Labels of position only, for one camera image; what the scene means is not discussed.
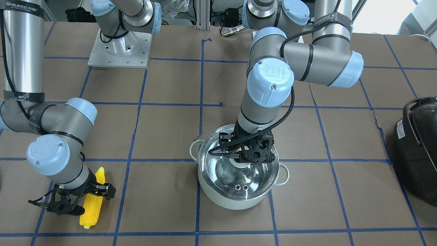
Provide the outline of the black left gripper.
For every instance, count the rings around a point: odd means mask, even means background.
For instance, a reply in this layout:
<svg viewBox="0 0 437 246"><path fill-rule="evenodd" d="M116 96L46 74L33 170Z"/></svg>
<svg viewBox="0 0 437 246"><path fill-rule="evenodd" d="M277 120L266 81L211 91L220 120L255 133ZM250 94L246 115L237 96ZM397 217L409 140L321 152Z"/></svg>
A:
<svg viewBox="0 0 437 246"><path fill-rule="evenodd" d="M224 144L250 136L241 126L235 125L231 133L220 133L220 148L225 157L231 158L237 163L272 163L275 161L275 154L272 152L274 138L269 130L253 138L247 138L243 142L225 147Z"/></svg>

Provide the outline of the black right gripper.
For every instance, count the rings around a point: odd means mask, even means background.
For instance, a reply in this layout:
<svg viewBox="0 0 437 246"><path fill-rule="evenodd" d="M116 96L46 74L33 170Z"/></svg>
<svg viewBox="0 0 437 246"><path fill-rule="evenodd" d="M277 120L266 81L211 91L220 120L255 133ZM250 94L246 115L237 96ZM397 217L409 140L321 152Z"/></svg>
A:
<svg viewBox="0 0 437 246"><path fill-rule="evenodd" d="M90 169L86 171L88 171L86 179L77 188L68 189L66 185L54 185L51 202L46 208L48 212L57 215L81 216L85 213L85 208L79 205L79 201L84 195L101 196L106 200L114 198L116 188L111 183L100 184Z"/></svg>

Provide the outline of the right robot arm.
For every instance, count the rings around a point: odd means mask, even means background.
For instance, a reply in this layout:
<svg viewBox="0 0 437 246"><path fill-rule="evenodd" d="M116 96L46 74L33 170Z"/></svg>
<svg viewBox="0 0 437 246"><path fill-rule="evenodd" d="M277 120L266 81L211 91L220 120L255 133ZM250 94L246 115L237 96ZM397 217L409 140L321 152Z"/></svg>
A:
<svg viewBox="0 0 437 246"><path fill-rule="evenodd" d="M5 71L1 129L37 134L26 158L54 182L48 194L28 203L58 215L79 216L86 194L110 200L116 188L97 181L86 166L82 147L97 116L96 107L82 98L63 106L45 103L43 85L44 21L42 0L1 1L1 48ZM43 200L51 196L49 202Z"/></svg>

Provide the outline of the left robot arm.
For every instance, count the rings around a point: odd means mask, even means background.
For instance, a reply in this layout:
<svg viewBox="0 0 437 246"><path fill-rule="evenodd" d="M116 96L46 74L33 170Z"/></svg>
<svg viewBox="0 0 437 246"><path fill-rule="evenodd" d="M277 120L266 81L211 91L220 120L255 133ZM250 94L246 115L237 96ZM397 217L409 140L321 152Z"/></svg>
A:
<svg viewBox="0 0 437 246"><path fill-rule="evenodd" d="M246 0L244 27L256 29L250 47L247 84L240 112L230 134L220 133L220 153L236 167L271 163L272 128L295 80L349 88L362 74L362 55L352 51L352 2L317 0L311 30L301 0Z"/></svg>

